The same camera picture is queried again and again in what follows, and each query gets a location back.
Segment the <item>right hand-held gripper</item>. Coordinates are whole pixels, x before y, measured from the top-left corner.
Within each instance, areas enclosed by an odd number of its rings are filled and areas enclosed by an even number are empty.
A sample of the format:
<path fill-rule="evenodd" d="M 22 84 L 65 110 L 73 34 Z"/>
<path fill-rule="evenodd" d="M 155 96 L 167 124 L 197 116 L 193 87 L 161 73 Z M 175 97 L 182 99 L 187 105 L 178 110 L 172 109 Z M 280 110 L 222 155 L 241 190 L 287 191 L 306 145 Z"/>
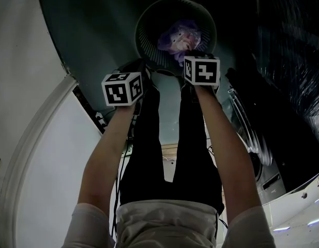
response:
<path fill-rule="evenodd" d="M 219 86 L 220 59 L 213 56 L 185 56 L 184 79 L 192 85 Z"/>

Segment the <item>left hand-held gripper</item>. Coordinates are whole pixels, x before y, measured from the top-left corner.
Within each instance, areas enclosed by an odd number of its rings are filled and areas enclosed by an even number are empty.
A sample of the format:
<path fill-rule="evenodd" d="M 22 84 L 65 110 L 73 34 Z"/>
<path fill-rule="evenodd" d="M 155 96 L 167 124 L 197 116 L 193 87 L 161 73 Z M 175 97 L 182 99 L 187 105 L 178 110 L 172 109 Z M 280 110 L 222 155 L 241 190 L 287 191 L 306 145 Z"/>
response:
<path fill-rule="evenodd" d="M 107 74 L 101 86 L 107 106 L 131 106 L 143 95 L 140 72 Z"/>

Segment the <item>purple clothes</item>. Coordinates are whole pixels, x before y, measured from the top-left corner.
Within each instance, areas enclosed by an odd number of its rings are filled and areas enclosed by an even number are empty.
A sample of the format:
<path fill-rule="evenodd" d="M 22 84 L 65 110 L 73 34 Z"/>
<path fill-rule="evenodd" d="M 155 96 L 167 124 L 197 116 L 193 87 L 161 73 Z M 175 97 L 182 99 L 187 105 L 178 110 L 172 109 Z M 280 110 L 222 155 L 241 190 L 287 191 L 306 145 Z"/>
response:
<path fill-rule="evenodd" d="M 194 20 L 178 20 L 160 35 L 157 49 L 173 55 L 180 67 L 187 53 L 201 45 L 201 31 Z"/>

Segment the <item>dark green laundry basket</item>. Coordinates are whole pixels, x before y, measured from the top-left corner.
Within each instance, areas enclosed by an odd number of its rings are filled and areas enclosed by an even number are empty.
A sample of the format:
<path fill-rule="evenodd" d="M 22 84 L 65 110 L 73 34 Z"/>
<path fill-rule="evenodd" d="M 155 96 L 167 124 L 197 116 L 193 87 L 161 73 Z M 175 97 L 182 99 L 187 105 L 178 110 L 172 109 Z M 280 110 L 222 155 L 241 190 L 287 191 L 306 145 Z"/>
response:
<path fill-rule="evenodd" d="M 217 43 L 217 29 L 208 10 L 190 0 L 158 0 L 140 16 L 135 28 L 135 45 L 140 58 L 153 70 L 181 75 L 182 67 L 173 55 L 158 49 L 158 39 L 179 20 L 193 20 L 201 32 L 199 51 L 211 53 Z"/>

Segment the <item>black washing machine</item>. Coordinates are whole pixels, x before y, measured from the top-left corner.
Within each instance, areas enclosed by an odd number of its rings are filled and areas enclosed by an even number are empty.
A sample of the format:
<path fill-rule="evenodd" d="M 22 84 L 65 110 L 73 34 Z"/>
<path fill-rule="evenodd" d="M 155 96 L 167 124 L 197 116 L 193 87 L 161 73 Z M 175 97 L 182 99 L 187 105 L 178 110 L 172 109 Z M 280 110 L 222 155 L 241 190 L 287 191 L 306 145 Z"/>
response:
<path fill-rule="evenodd" d="M 251 156 L 262 204 L 304 189 L 319 175 L 319 142 L 288 99 L 258 72 L 229 68 L 232 123 Z"/>

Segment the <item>person's right forearm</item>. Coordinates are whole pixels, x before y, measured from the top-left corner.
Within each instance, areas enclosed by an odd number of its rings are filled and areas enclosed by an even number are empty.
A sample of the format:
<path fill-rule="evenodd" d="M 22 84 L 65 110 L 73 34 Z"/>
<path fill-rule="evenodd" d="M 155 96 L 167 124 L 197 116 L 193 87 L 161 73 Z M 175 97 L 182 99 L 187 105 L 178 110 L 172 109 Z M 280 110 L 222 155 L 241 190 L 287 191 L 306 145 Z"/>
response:
<path fill-rule="evenodd" d="M 227 222 L 261 205 L 251 158 L 210 91 L 195 86 L 223 186 Z"/>

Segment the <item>person's left forearm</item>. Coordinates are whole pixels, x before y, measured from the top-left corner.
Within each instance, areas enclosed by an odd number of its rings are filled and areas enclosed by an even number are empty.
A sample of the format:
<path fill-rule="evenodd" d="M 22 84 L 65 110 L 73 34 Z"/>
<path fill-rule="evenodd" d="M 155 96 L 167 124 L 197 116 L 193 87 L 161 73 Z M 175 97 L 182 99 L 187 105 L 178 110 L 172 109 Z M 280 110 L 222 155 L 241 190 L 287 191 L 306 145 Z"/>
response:
<path fill-rule="evenodd" d="M 78 203 L 91 204 L 106 215 L 134 110 L 135 105 L 116 109 L 83 173 Z"/>

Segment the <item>person's black trousers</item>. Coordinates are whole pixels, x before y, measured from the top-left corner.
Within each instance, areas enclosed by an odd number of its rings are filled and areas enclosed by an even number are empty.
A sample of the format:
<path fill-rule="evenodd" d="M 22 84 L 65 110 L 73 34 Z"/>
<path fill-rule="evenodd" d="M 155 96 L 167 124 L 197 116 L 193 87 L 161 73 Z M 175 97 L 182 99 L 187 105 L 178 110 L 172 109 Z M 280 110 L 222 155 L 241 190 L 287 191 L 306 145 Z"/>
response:
<path fill-rule="evenodd" d="M 120 203 L 184 200 L 224 210 L 222 183 L 207 149 L 205 124 L 192 86 L 181 89 L 179 141 L 173 182 L 164 179 L 159 141 L 160 93 L 150 87 L 136 119 L 132 154 L 120 183 Z"/>

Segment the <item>person's white shirt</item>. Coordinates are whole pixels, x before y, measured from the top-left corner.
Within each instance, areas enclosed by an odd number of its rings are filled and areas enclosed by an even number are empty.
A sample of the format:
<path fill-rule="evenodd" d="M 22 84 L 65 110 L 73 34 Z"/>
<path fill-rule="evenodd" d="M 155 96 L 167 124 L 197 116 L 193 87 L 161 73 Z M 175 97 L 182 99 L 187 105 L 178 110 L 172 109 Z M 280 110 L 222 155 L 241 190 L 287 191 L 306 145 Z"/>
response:
<path fill-rule="evenodd" d="M 62 248 L 216 248 L 217 211 L 183 200 L 145 200 L 117 210 L 117 236 L 97 207 L 77 204 Z M 228 225 L 221 248 L 276 248 L 262 206 Z"/>

